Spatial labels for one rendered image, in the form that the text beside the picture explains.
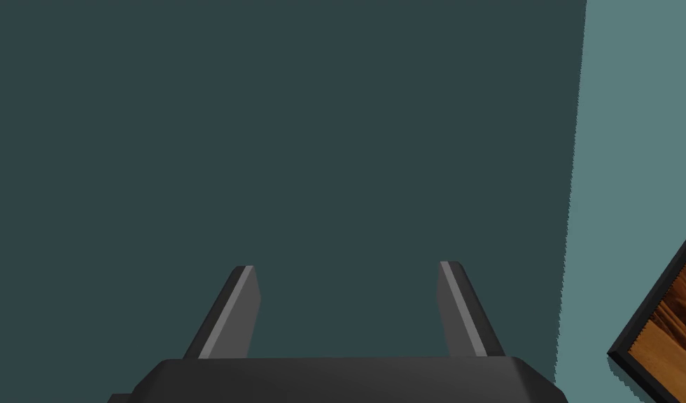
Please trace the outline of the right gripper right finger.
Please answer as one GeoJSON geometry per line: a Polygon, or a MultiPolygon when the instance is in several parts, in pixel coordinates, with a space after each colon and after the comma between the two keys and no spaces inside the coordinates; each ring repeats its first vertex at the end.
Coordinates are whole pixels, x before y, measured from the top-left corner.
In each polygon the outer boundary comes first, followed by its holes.
{"type": "Polygon", "coordinates": [[[437,275],[437,306],[448,351],[454,357],[504,356],[470,279],[460,262],[441,261],[437,275]]]}

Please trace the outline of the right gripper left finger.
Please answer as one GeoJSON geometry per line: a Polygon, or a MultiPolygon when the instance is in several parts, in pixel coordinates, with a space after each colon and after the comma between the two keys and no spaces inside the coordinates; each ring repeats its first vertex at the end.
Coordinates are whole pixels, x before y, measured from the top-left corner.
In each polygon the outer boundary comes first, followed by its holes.
{"type": "Polygon", "coordinates": [[[235,267],[197,330],[184,358],[246,358],[260,302],[255,267],[235,267]]]}

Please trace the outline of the black framed brown picture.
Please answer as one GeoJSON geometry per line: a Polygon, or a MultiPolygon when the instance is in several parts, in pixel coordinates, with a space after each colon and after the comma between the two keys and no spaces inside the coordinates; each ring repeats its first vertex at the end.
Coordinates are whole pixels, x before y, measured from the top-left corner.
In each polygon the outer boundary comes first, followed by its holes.
{"type": "Polygon", "coordinates": [[[686,403],[686,238],[607,355],[654,403],[686,403]]]}

